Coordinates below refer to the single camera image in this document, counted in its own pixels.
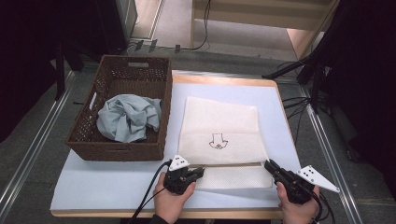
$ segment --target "light blue cloth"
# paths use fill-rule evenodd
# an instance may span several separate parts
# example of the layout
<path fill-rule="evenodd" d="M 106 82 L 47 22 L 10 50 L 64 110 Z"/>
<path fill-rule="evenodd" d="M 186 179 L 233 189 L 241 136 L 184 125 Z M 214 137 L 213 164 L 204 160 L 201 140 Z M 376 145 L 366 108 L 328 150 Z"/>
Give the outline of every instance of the light blue cloth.
<path fill-rule="evenodd" d="M 96 125 L 108 139 L 130 143 L 146 139 L 146 127 L 160 128 L 160 99 L 133 94 L 117 95 L 105 102 L 98 112 Z"/>

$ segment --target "human hand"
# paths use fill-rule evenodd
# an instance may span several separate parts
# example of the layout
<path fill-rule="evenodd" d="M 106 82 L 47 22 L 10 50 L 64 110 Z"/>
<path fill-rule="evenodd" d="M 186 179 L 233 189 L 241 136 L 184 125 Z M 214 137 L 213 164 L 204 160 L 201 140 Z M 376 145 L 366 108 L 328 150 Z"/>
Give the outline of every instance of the human hand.
<path fill-rule="evenodd" d="M 318 203 L 311 198 L 310 201 L 304 204 L 297 204 L 289 202 L 285 186 L 278 181 L 277 196 L 280 199 L 279 207 L 283 213 L 284 224 L 308 224 L 312 222 L 312 217 L 318 212 Z M 319 195 L 319 187 L 314 187 L 314 192 Z"/>
<path fill-rule="evenodd" d="M 157 185 L 154 189 L 154 194 L 163 189 L 163 181 L 165 180 L 165 173 L 162 172 Z M 171 193 L 164 189 L 154 197 L 155 214 L 165 220 L 167 223 L 173 224 L 178 220 L 184 203 L 190 198 L 195 190 L 195 182 L 192 182 L 187 187 L 182 195 Z"/>

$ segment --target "folded white towel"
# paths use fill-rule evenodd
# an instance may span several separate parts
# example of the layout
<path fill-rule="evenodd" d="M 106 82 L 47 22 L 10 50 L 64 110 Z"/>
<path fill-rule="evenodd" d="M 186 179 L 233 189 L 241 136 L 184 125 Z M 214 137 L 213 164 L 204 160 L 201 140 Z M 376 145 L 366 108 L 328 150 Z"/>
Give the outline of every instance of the folded white towel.
<path fill-rule="evenodd" d="M 199 189 L 272 186 L 262 166 L 244 164 L 268 160 L 256 106 L 187 97 L 178 154 L 191 164 L 220 166 L 206 168 Z"/>

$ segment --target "brown wicker basket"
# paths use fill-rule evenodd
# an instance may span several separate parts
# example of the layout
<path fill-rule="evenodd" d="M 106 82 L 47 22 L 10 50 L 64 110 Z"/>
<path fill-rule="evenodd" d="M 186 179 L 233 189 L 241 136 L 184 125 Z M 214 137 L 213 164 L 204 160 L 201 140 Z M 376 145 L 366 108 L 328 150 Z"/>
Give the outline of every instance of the brown wicker basket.
<path fill-rule="evenodd" d="M 162 99 L 160 130 L 147 128 L 147 139 L 120 143 L 102 136 L 98 111 L 119 94 Z M 167 58 L 105 55 L 66 144 L 85 161 L 160 161 L 163 159 L 172 96 L 172 69 Z"/>

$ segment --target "white triangular marker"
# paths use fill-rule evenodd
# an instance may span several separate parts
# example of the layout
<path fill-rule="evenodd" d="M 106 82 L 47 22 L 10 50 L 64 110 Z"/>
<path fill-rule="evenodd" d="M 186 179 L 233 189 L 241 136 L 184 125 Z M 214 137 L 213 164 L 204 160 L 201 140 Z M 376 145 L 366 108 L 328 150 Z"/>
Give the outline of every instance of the white triangular marker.
<path fill-rule="evenodd" d="M 190 164 L 184 158 L 176 154 L 171 162 L 171 165 L 169 166 L 169 170 L 175 171 L 189 165 Z"/>
<path fill-rule="evenodd" d="M 299 170 L 297 175 L 308 181 L 313 185 L 318 185 L 321 188 L 328 189 L 334 191 L 336 193 L 340 192 L 340 189 L 337 188 L 334 184 L 332 184 L 328 179 L 326 179 L 323 175 L 321 175 L 317 170 L 315 170 L 312 166 L 306 166 L 305 168 Z"/>

